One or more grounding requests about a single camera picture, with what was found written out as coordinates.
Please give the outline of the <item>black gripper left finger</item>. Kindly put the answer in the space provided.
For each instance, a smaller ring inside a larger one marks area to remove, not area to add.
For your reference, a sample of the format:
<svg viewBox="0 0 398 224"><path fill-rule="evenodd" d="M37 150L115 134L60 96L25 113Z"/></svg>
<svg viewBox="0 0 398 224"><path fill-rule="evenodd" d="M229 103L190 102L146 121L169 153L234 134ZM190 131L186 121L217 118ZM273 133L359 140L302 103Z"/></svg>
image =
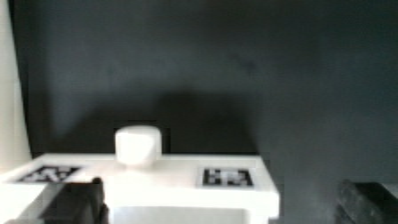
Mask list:
<svg viewBox="0 0 398 224"><path fill-rule="evenodd" d="M44 224L108 224L103 180L69 182L39 214Z"/></svg>

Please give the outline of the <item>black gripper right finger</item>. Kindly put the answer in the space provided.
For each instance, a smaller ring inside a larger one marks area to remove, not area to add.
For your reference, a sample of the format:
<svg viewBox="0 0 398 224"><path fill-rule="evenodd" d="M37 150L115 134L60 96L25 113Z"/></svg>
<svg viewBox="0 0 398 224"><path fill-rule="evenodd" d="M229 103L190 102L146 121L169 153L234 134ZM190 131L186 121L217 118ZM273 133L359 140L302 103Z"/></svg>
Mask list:
<svg viewBox="0 0 398 224"><path fill-rule="evenodd" d="M341 181L334 224L398 224L398 183Z"/></svg>

